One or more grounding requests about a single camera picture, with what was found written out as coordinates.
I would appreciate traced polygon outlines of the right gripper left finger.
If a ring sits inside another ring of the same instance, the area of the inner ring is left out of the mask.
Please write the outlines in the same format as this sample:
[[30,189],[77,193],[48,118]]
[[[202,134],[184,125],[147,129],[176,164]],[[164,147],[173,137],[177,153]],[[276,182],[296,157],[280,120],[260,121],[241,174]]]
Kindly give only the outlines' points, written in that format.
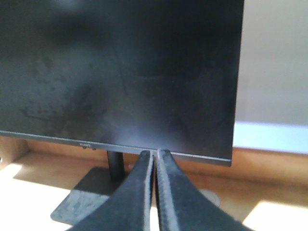
[[154,156],[142,151],[134,168],[111,197],[71,231],[149,231]]

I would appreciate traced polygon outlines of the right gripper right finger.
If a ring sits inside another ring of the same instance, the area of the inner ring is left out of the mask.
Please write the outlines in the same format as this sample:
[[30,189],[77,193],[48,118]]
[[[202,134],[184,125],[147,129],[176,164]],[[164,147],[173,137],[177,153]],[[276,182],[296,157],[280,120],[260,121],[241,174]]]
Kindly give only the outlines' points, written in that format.
[[156,159],[156,204],[162,231],[247,231],[192,184],[168,150]]

